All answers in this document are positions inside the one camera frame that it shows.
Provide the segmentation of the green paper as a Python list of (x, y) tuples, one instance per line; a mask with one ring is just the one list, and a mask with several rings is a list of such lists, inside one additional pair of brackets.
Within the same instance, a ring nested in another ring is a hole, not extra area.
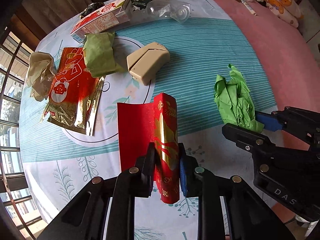
[(261, 133), (264, 124), (255, 119), (253, 100), (242, 73), (232, 64), (228, 68), (230, 79), (217, 75), (214, 85), (214, 101), (223, 123)]

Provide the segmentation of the red gold envelope packet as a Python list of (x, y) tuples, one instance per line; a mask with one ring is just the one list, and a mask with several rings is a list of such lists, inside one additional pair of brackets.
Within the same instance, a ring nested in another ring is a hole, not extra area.
[(121, 170), (133, 167), (153, 142), (159, 156), (153, 181), (162, 202), (176, 203), (180, 199), (176, 99), (160, 93), (150, 103), (118, 103), (117, 122)]

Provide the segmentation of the red gold foil snack bag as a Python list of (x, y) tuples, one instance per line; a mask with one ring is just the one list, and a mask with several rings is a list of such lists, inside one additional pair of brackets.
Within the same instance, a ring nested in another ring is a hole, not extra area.
[(103, 84), (103, 77), (92, 77), (88, 71), (82, 48), (64, 48), (42, 118), (64, 129), (93, 136)]

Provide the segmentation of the green paper wrapper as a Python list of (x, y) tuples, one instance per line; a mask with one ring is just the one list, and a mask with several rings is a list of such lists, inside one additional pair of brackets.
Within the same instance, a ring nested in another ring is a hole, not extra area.
[(94, 78), (125, 72), (114, 59), (115, 32), (87, 34), (83, 52), (86, 69)]

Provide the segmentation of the window with metal bars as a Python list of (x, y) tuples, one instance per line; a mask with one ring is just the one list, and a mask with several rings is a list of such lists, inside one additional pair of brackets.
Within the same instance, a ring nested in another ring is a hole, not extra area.
[(36, 239), (46, 226), (31, 195), (20, 150), (20, 107), (31, 53), (12, 31), (5, 31), (1, 37), (1, 220), (19, 239)]

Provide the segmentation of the pink bed sheet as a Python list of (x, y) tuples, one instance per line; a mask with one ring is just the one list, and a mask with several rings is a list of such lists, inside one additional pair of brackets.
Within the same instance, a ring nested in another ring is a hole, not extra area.
[(292, 106), (318, 112), (319, 66), (299, 31), (269, 9), (253, 3), (254, 16), (234, 0), (210, 0), (210, 11), (216, 7), (229, 19), (168, 22), (165, 45), (171, 61), (157, 75), (155, 92), (177, 100), (179, 139), (189, 153), (214, 174), (237, 174), (251, 184), (251, 155), (221, 132), (216, 76), (228, 77), (228, 65), (236, 66), (257, 110), (269, 113)]

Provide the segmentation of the white marker pen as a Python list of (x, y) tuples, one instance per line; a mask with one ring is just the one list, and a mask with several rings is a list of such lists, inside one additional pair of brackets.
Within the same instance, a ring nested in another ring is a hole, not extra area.
[(245, 0), (240, 0), (240, 1), (252, 15), (257, 16), (257, 13), (253, 10), (253, 8)]

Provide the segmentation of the beige plastic box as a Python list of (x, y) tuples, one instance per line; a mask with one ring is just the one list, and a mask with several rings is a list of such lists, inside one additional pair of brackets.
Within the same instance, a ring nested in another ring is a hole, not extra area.
[(152, 42), (128, 55), (126, 61), (131, 76), (146, 86), (170, 61), (170, 53), (165, 46)]

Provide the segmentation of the clear plastic bottle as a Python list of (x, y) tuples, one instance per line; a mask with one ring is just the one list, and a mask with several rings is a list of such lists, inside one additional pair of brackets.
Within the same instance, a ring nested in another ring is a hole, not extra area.
[(171, 18), (184, 23), (190, 17), (190, 4), (177, 0), (153, 0), (147, 4), (146, 12), (157, 20)]

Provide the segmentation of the crumpled beige paper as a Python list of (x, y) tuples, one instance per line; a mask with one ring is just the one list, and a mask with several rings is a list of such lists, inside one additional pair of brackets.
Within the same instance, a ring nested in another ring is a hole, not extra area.
[(39, 102), (47, 99), (56, 74), (52, 55), (40, 51), (32, 53), (29, 57), (29, 68), (25, 80), (27, 87), (31, 88), (30, 96)]

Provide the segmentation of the strawberry milk carton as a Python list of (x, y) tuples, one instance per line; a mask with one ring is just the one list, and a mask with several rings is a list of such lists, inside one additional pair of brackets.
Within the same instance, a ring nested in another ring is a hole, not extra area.
[(71, 31), (71, 37), (81, 43), (87, 34), (97, 34), (128, 22), (124, 3), (125, 0), (115, 0), (80, 19)]

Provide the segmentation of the black crumpled wrapper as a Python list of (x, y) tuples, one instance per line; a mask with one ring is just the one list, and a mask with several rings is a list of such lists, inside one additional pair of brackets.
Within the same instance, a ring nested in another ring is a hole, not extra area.
[(98, 10), (99, 8), (103, 7), (103, 2), (95, 2), (88, 5), (88, 7), (80, 14), (80, 19), (86, 17), (87, 15), (91, 14), (92, 12)]

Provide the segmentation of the beige curtain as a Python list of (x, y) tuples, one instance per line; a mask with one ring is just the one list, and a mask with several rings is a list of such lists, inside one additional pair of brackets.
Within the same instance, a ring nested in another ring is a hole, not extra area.
[(22, 6), (45, 33), (84, 11), (91, 0), (23, 0)]

